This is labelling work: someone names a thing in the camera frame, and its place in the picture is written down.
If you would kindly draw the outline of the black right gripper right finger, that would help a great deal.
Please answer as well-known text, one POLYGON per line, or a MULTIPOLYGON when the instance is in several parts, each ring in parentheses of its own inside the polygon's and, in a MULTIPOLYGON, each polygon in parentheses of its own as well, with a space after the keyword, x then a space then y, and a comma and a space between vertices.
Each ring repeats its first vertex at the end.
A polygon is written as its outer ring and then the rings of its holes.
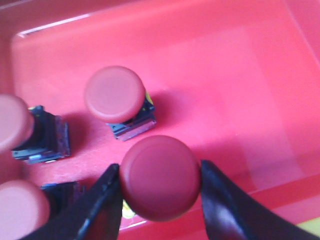
POLYGON ((201 202, 210 240, 317 240, 254 200, 212 161, 201 161, 201 202))

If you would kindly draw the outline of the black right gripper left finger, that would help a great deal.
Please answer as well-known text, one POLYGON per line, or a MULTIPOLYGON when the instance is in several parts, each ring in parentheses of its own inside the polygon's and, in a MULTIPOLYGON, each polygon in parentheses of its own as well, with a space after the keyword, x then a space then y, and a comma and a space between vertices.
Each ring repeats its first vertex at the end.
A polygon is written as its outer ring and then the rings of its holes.
POLYGON ((123 208, 119 172, 120 165, 111 164, 70 208, 22 239, 84 240, 95 227, 103 232, 99 240, 116 240, 123 208))

